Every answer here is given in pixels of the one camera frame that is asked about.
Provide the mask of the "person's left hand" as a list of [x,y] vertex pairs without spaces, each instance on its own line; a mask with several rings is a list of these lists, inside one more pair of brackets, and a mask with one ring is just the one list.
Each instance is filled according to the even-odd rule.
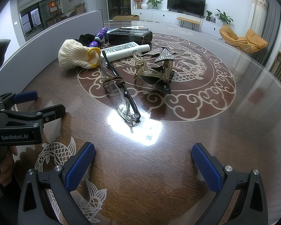
[[9,185],[12,180],[14,155],[18,155],[17,147],[10,146],[7,148],[5,157],[0,158],[0,184],[2,184],[4,187]]

